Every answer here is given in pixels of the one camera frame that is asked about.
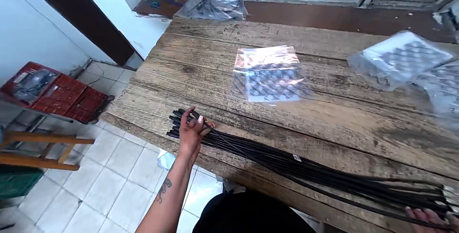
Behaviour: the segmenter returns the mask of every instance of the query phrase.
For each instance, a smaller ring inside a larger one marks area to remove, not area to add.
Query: red plastic crate
[[[64,116],[74,118],[82,123],[88,123],[95,119],[97,110],[106,98],[107,95],[91,87],[86,87]]]
[[[21,101],[18,100],[14,97],[13,92],[15,87],[17,86],[18,82],[16,80],[24,78],[27,73],[34,73],[40,69],[46,69],[51,72],[56,73],[58,76],[62,74],[60,71],[56,71],[54,69],[51,69],[49,67],[43,66],[41,64],[35,63],[35,62],[28,62],[26,65],[24,65],[13,77],[11,77],[1,88],[0,88],[0,93],[3,96],[5,100],[8,100],[10,102],[18,103],[24,107],[31,107],[46,91],[49,89],[49,87],[52,85],[52,83],[49,83],[48,85],[45,85],[42,89],[40,94],[38,95],[38,98],[36,98],[33,102],[28,103],[26,101]]]
[[[45,113],[64,115],[86,87],[72,77],[61,74],[31,107]]]

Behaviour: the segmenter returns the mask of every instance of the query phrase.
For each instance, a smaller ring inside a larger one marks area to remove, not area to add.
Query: forearm
[[[177,155],[136,233],[169,233],[177,230],[194,160],[189,155]]]

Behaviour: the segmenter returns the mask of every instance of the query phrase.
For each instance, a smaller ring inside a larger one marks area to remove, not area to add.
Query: person's black shirt
[[[315,233],[298,214],[271,197],[256,193],[219,194],[205,206],[193,233]]]

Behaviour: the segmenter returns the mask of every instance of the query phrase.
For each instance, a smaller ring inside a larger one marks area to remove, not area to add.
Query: black cable
[[[185,111],[179,109],[174,111],[174,114],[181,117]],[[199,114],[196,111],[191,112],[195,118],[199,118]],[[170,130],[167,135],[180,138],[178,129],[180,128],[180,118],[170,116],[173,120],[174,127]],[[295,182],[304,187],[307,187],[313,191],[324,194],[336,200],[354,205],[356,207],[363,208],[365,210],[375,212],[384,216],[396,218],[402,221],[423,225],[426,227],[440,228],[449,230],[449,227],[443,225],[432,224],[421,220],[411,219],[406,216],[402,216],[389,211],[381,210],[369,205],[364,205],[347,198],[332,194],[326,190],[312,186],[306,182],[299,180],[307,180],[310,182],[318,183],[324,186],[328,186],[349,194],[366,198],[375,203],[379,203],[385,207],[403,210],[398,205],[407,205],[414,208],[430,208],[434,212],[441,216],[449,210],[448,207],[437,205],[434,201],[440,200],[446,202],[441,195],[427,195],[429,194],[441,194],[440,190],[429,189],[429,188],[414,188],[406,186],[393,186],[387,185],[381,182],[400,182],[400,183],[418,183],[434,186],[436,188],[443,188],[441,184],[431,183],[422,180],[406,180],[397,178],[380,178],[380,177],[365,177],[354,174],[349,174],[343,171],[338,171],[330,167],[324,166],[320,163],[308,160],[304,157],[297,157],[300,161],[294,159],[293,154],[273,148],[271,146],[241,138],[238,136],[232,136],[223,132],[216,131],[210,127],[206,122],[204,125],[210,129],[208,135],[206,135],[202,142],[213,148],[218,148],[229,153],[242,156],[246,159],[255,161],[269,170]]]

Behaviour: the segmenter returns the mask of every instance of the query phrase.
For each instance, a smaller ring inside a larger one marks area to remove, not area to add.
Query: green crate
[[[42,175],[39,168],[0,165],[0,199],[27,195]]]

